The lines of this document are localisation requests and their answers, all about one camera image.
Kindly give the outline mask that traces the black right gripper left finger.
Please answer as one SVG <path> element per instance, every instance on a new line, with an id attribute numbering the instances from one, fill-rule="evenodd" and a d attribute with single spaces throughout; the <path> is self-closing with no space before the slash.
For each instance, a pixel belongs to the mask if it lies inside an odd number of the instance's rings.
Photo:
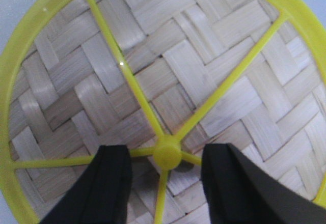
<path id="1" fill-rule="evenodd" d="M 94 159 L 41 223 L 126 223 L 132 185 L 125 145 L 101 146 Z"/>

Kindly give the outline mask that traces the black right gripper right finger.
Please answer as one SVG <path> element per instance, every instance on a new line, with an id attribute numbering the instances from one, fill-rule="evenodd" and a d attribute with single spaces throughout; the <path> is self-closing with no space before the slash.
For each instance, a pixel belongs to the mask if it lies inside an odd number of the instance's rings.
<path id="1" fill-rule="evenodd" d="M 211 223 L 325 223 L 325 209 L 297 195 L 232 144 L 207 144 L 201 179 Z"/>

